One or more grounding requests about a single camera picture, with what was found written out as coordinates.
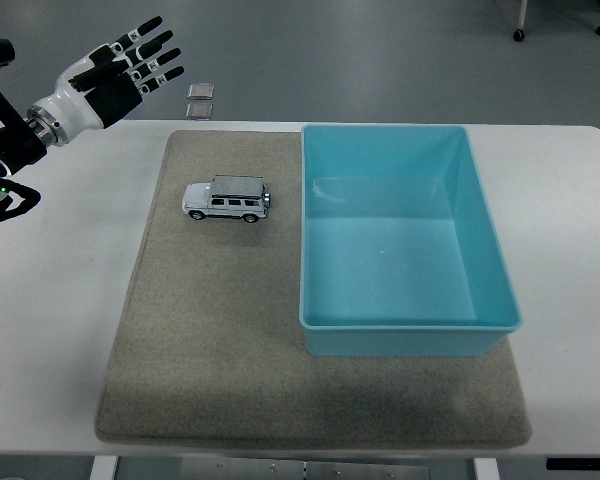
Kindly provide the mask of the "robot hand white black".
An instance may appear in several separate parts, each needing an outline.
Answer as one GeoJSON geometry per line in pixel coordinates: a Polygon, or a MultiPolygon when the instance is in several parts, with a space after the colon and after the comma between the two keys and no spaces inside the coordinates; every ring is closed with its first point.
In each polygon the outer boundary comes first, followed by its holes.
{"type": "Polygon", "coordinates": [[[27,111],[28,126],[45,146],[63,146],[86,130],[112,126],[184,73],[171,64],[181,50],[163,50],[173,32],[148,37],[162,22],[160,16],[149,19],[60,74],[54,92],[27,111]]]}

